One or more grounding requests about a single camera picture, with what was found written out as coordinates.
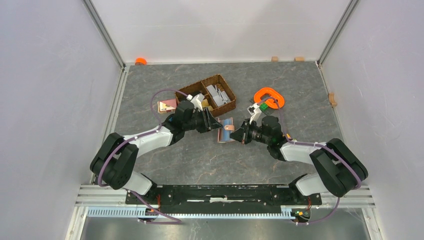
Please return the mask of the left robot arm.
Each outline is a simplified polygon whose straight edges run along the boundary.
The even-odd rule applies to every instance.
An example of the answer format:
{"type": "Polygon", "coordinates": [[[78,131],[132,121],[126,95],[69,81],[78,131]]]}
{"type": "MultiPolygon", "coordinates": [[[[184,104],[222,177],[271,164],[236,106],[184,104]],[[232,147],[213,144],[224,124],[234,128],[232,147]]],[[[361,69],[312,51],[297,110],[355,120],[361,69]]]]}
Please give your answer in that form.
{"type": "Polygon", "coordinates": [[[140,200],[151,204],[157,198],[157,190],[152,180],[134,171],[137,158],[177,143],[187,131],[196,130],[202,134],[220,128],[222,124],[208,108],[200,110],[184,100],[173,114],[151,130],[133,135],[109,134],[89,168],[97,175],[98,185],[136,192],[140,200]]]}

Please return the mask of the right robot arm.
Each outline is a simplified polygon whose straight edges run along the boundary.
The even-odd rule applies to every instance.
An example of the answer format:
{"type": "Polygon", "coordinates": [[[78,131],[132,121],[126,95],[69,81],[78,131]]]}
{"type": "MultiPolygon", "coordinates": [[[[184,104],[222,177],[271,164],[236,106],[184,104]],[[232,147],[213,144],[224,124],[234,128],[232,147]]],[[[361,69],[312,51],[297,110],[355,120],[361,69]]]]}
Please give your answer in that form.
{"type": "Polygon", "coordinates": [[[315,167],[315,174],[294,180],[294,187],[289,189],[289,199],[295,204],[302,204],[316,193],[331,193],[341,198],[359,188],[369,176],[367,168],[341,139],[332,138],[322,143],[292,140],[283,133],[275,116],[265,116],[261,125],[246,119],[230,138],[245,145],[252,141],[263,143],[270,155],[279,161],[315,167]]]}

